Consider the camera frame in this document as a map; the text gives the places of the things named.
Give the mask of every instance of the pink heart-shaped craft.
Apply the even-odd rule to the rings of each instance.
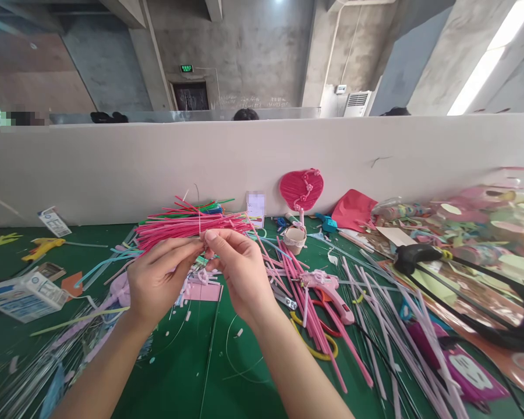
[[[317,169],[289,172],[279,181],[279,192],[293,211],[310,210],[322,194],[322,190],[324,179]]]

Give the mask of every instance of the doorway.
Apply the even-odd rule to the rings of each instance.
[[[206,82],[173,83],[176,105],[179,111],[208,111],[208,91]]]

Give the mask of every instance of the white partition wall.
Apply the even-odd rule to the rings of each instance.
[[[280,177],[311,167],[326,212],[350,188],[418,200],[501,166],[524,166],[524,114],[0,128],[0,226],[41,225],[53,205],[71,225],[137,222],[186,190],[196,202],[194,184],[231,211],[263,190],[282,215]]]

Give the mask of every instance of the green table surface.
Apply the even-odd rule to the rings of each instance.
[[[308,231],[317,232],[318,220],[307,220]],[[267,219],[268,237],[275,237],[275,224]],[[113,247],[120,244],[133,225],[104,225],[74,227],[73,233],[66,239],[70,242],[87,244],[107,244]],[[31,240],[37,237],[51,237],[46,228],[2,229],[0,233],[16,232],[23,235],[18,241],[0,246],[0,279],[23,267],[21,257],[33,247]],[[359,248],[336,234],[331,235],[332,243],[360,260]],[[316,239],[308,238],[308,248],[303,249],[298,259],[310,266],[310,269],[323,269],[329,274],[338,274],[327,257],[328,246]],[[275,251],[268,248],[275,258]],[[99,262],[110,257],[108,248],[70,246],[51,250],[41,262],[53,262],[66,269],[66,276],[82,271],[84,274]],[[97,300],[102,300],[108,288],[103,282],[113,275],[124,264],[124,261],[113,262],[104,274],[86,292]],[[382,285],[386,281],[377,277]],[[341,285],[341,294],[345,285]],[[397,292],[391,292],[396,305],[401,304]],[[8,365],[14,356],[19,356],[18,371],[49,342],[51,334],[30,338],[32,332],[56,325],[71,319],[86,304],[85,300],[72,300],[54,314],[45,316],[28,324],[22,324],[0,313],[0,388],[3,388],[13,376],[8,375]],[[154,332],[150,355],[138,361],[126,384],[126,388],[113,414],[114,418],[154,418],[154,417],[286,417],[285,410],[273,384],[260,348],[252,331],[239,318],[224,288],[222,299],[215,302],[190,301],[183,308],[176,308],[176,313],[169,320],[167,315]],[[187,312],[190,318],[185,322]],[[236,338],[237,332],[243,333]],[[370,365],[370,360],[363,344],[361,334],[354,326],[347,327],[348,334],[354,342],[363,361]],[[343,394],[330,362],[318,361],[326,375],[339,390],[344,401],[356,418],[391,418],[394,417],[392,406],[392,388],[389,373],[379,357],[381,376],[387,389],[388,401],[383,402],[377,386],[370,389],[355,363],[347,345],[340,338],[335,338],[339,346],[337,358],[342,372],[347,394]],[[431,409],[417,382],[408,374],[405,363],[399,353],[395,352],[397,362],[402,366],[401,378],[421,417],[432,418],[436,415]],[[495,376],[496,372],[481,357],[477,359]],[[38,398],[44,396],[43,390]],[[515,388],[524,406],[524,393]],[[317,397],[302,395],[299,397]],[[39,399],[28,410],[30,417],[38,406]],[[407,398],[403,398],[402,415],[412,418]],[[468,405],[470,418],[505,418],[521,417],[512,401],[504,399],[489,403],[490,414],[479,412]]]

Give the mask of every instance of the ceiling light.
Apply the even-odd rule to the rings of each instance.
[[[501,59],[503,52],[505,52],[505,47],[492,49],[483,54],[447,115],[461,115],[466,112],[466,109],[470,106]]]
[[[462,115],[466,112],[501,59],[505,47],[514,39],[523,24],[524,0],[516,0],[447,115]]]
[[[524,24],[524,0],[517,0],[511,11],[508,12],[501,27],[495,34],[487,50],[496,49],[508,45],[516,36],[518,30]]]

